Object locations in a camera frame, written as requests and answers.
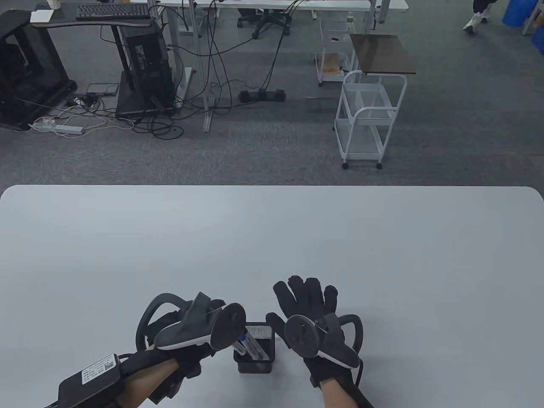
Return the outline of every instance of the label sticker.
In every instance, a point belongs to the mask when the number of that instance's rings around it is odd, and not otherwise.
[[[81,371],[81,384],[87,384],[89,381],[94,380],[98,376],[104,374],[106,371],[114,368],[116,364],[114,354],[104,357],[102,360]]]

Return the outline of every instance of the blue bin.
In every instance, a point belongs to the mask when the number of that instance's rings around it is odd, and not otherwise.
[[[508,27],[523,27],[525,20],[531,15],[537,0],[510,0],[504,13],[503,24]]]
[[[540,26],[533,34],[533,44],[544,55],[544,26]]]

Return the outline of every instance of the black glove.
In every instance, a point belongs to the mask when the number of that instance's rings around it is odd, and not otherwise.
[[[225,305],[222,299],[213,299],[210,308],[215,310]],[[180,322],[183,319],[183,311],[170,312],[158,318],[155,322],[149,324],[144,331],[149,346],[153,344],[155,336],[165,327]],[[200,374],[200,361],[206,357],[213,356],[213,350],[208,343],[203,345],[192,345],[177,350],[168,351],[179,365],[178,373],[185,378],[191,378]]]
[[[300,276],[291,276],[287,283],[293,294],[283,281],[274,285],[278,303],[287,318],[301,314],[310,320],[317,320],[326,314],[336,313],[338,291],[334,286],[327,286],[322,292],[321,284],[316,278],[309,277],[304,282]],[[283,319],[276,313],[268,313],[266,321],[289,347],[285,339]],[[349,368],[341,367],[322,357],[305,358],[304,363],[310,370],[314,386],[330,378],[351,377]]]

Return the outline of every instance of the finger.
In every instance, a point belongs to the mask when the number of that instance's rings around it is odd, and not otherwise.
[[[310,298],[308,296],[308,291],[304,287],[304,281],[300,276],[294,275],[289,278],[287,284],[293,291],[295,295],[296,302],[299,306],[309,306]]]
[[[212,301],[209,303],[209,308],[211,310],[216,310],[225,305],[226,303],[223,299],[212,299]]]
[[[336,313],[338,303],[338,291],[334,286],[328,285],[323,292],[325,298],[325,309],[330,313]]]
[[[310,296],[310,304],[312,306],[323,306],[323,292],[321,291],[321,283],[315,277],[309,277],[304,282],[306,290]]]
[[[285,322],[276,313],[268,313],[265,321],[272,327],[272,330],[281,337],[283,342],[289,347],[289,344],[285,340]]]
[[[285,316],[291,317],[296,309],[296,301],[293,294],[283,281],[276,283],[273,286],[273,289],[282,312],[285,314]]]

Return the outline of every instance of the power strip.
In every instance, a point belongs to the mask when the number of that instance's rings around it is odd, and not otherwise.
[[[81,126],[56,125],[54,121],[39,122],[34,124],[32,127],[40,132],[76,134],[76,135],[82,135],[83,133],[85,133],[83,127]]]

